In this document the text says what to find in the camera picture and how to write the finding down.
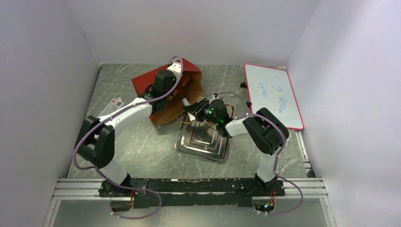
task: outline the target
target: white wall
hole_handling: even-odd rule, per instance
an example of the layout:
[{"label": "white wall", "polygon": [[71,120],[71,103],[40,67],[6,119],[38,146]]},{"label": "white wall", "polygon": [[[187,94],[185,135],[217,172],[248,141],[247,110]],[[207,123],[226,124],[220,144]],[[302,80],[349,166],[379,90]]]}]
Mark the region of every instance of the white wall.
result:
[{"label": "white wall", "polygon": [[98,64],[64,0],[0,0],[0,222],[41,226]]},{"label": "white wall", "polygon": [[99,62],[284,65],[319,0],[66,0]]},{"label": "white wall", "polygon": [[400,226],[401,2],[322,0],[288,69],[342,226]]}]

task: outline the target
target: stainless steel tray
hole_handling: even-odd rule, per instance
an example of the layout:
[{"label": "stainless steel tray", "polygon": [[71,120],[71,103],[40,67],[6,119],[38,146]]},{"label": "stainless steel tray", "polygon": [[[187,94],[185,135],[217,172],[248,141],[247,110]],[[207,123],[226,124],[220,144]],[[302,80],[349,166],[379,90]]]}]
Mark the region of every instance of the stainless steel tray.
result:
[{"label": "stainless steel tray", "polygon": [[[233,117],[235,115],[234,106],[229,104],[226,106],[228,114]],[[190,121],[188,115],[185,116],[184,121]],[[219,136],[217,131],[204,122],[183,123],[175,143],[175,149],[181,154],[213,162],[224,162],[230,141],[231,139]]]}]

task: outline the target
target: white label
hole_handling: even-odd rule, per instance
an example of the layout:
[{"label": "white label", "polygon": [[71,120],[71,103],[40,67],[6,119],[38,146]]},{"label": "white label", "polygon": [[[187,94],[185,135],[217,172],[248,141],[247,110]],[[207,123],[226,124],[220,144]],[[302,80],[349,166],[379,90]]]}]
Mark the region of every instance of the white label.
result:
[{"label": "white label", "polygon": [[114,111],[119,110],[121,107],[123,107],[124,104],[125,104],[125,103],[122,101],[122,98],[121,98],[121,97],[119,97],[119,98],[117,98],[117,99],[113,98],[113,99],[109,102],[109,104],[107,104],[107,106],[104,108],[104,110],[99,114],[98,117],[111,114],[111,113],[113,113]]}]

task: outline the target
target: table surface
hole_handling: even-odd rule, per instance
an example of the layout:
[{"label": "table surface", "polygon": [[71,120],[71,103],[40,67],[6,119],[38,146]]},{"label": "table surface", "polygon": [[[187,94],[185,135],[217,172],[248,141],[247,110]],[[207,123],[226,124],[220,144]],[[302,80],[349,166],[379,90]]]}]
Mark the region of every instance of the table surface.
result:
[{"label": "table surface", "polygon": [[[112,98],[122,97],[127,104],[137,94],[131,79],[156,69],[155,64],[104,64],[89,103],[87,115],[97,117]],[[238,65],[198,65],[202,71],[204,97],[220,91],[238,93],[249,100],[248,92],[240,88],[245,81],[244,67]],[[235,96],[224,96],[225,103],[236,108],[238,117],[246,108]],[[174,148],[181,122],[155,127],[150,120],[143,120],[124,131],[115,141],[115,159],[131,177],[137,178],[219,178],[254,177],[259,166],[259,150],[249,135],[232,138],[227,160],[213,163],[179,155]],[[306,177],[302,153],[294,130],[290,130],[287,145],[281,153],[278,173],[283,177]],[[77,157],[82,166],[90,163]],[[93,170],[79,171],[70,166],[68,178],[101,178]]]}]

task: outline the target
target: whiteboard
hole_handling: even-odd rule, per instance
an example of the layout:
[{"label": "whiteboard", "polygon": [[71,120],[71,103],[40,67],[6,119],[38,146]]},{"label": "whiteboard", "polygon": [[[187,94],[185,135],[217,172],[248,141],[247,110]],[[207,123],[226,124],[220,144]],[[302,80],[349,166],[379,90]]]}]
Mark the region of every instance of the whiteboard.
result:
[{"label": "whiteboard", "polygon": [[287,128],[304,128],[286,71],[246,64],[245,75],[253,113],[266,107]]}]

